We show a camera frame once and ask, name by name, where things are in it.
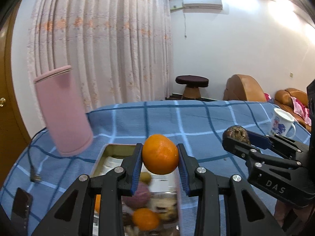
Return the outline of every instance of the air conditioner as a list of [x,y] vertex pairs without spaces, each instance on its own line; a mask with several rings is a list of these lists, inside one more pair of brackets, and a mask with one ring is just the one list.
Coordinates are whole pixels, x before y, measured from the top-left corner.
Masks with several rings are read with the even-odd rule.
[[222,0],[183,0],[183,7],[223,9]]

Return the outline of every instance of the white mug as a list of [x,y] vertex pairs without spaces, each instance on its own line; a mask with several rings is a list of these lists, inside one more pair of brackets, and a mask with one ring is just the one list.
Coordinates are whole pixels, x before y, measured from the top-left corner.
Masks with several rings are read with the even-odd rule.
[[292,126],[294,129],[294,134],[289,138],[293,138],[296,133],[294,121],[295,119],[292,114],[280,108],[275,108],[273,110],[273,117],[271,119],[271,125],[268,134],[271,136],[275,134],[286,136],[290,127]]

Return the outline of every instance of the curtain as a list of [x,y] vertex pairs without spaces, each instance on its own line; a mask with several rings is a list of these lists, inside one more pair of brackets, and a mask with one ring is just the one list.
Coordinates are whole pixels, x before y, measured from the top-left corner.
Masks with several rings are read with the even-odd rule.
[[87,112],[170,95],[169,0],[37,0],[32,21],[31,86],[36,76],[71,65]]

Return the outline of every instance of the door knob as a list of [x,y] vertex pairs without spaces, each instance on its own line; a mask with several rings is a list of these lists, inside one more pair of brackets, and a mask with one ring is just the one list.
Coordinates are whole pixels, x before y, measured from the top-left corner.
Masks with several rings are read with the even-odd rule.
[[0,98],[0,107],[4,106],[5,98]]

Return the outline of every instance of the wooden door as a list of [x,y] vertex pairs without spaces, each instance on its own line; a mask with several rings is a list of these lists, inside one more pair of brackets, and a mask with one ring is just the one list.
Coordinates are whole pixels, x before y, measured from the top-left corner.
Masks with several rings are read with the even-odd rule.
[[11,42],[19,4],[0,31],[0,187],[30,142],[16,102],[11,75]]

